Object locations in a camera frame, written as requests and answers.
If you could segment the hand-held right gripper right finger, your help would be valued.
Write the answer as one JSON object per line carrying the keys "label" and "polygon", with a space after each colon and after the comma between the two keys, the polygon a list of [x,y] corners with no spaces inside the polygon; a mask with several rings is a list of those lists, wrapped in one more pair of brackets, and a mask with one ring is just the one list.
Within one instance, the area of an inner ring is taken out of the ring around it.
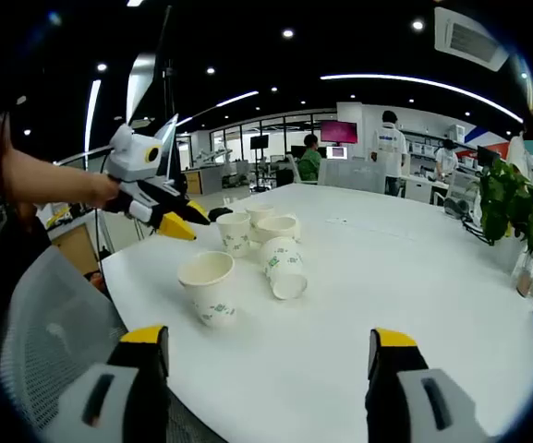
{"label": "hand-held right gripper right finger", "polygon": [[376,328],[369,336],[365,398],[370,442],[489,442],[476,404],[443,370],[428,367],[408,335]]}

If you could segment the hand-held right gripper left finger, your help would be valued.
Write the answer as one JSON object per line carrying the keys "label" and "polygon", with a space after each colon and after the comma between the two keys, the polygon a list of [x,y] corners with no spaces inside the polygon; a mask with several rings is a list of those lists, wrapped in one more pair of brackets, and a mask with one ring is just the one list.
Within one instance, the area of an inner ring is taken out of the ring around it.
{"label": "hand-held right gripper left finger", "polygon": [[163,325],[124,335],[60,395],[46,442],[165,442],[169,332]]}

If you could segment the person's left hand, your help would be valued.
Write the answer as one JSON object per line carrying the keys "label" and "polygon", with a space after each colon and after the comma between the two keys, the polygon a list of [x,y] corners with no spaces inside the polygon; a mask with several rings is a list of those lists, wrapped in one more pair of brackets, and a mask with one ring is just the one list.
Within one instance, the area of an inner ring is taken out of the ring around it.
{"label": "person's left hand", "polygon": [[119,184],[106,174],[92,174],[84,182],[80,202],[103,209],[119,194]]}

